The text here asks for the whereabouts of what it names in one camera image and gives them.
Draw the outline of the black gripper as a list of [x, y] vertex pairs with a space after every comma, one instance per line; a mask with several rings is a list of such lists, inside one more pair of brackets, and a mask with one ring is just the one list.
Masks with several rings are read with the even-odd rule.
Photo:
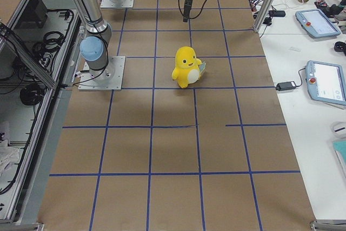
[[192, 8], [193, 0], [185, 0], [184, 1], [184, 9], [183, 9], [183, 22], [186, 23], [190, 19], [190, 11]]

